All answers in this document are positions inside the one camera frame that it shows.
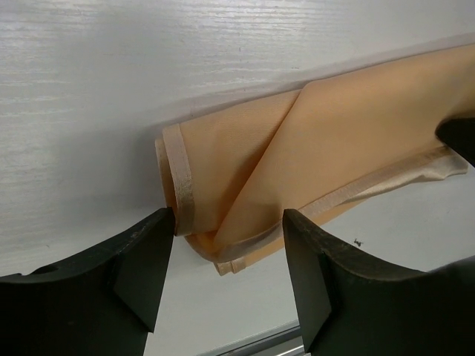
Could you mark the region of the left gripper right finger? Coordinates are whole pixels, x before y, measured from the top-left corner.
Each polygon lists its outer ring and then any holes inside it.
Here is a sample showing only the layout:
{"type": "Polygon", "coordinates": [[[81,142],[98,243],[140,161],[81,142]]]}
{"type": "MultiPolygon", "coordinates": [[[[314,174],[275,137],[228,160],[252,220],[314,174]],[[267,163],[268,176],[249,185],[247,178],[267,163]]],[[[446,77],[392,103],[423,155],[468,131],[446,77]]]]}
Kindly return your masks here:
{"type": "Polygon", "coordinates": [[[472,355],[474,259],[423,272],[370,255],[295,209],[282,219],[311,355],[472,355]]]}

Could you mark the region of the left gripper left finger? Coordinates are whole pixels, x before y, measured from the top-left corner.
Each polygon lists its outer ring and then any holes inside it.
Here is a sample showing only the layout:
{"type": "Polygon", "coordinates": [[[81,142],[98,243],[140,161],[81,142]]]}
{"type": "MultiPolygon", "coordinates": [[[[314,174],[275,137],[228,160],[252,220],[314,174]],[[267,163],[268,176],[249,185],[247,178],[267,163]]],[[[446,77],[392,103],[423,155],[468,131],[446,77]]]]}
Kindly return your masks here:
{"type": "Polygon", "coordinates": [[[34,272],[1,278],[3,355],[142,355],[154,331],[175,218],[160,210],[34,272]]]}

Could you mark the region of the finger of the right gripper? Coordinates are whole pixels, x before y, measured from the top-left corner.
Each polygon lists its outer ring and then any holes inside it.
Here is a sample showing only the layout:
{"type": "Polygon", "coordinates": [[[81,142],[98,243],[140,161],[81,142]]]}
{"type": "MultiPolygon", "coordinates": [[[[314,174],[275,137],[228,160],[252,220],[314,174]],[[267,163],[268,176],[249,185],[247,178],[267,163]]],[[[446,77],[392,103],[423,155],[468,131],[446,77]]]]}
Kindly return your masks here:
{"type": "Polygon", "coordinates": [[[475,164],[475,118],[444,120],[435,131],[436,137],[474,167],[475,164]]]}

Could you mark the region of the peach satin napkin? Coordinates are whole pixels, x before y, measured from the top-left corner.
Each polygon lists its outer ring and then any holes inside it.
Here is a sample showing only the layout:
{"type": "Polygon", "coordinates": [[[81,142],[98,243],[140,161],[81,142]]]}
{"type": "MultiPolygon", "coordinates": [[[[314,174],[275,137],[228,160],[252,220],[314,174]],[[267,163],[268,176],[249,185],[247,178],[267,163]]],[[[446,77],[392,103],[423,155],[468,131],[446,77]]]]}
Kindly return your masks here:
{"type": "Polygon", "coordinates": [[[474,113],[474,46],[409,56],[165,127],[175,233],[221,275],[284,245],[291,208],[323,225],[379,194],[465,174],[436,137],[474,113]]]}

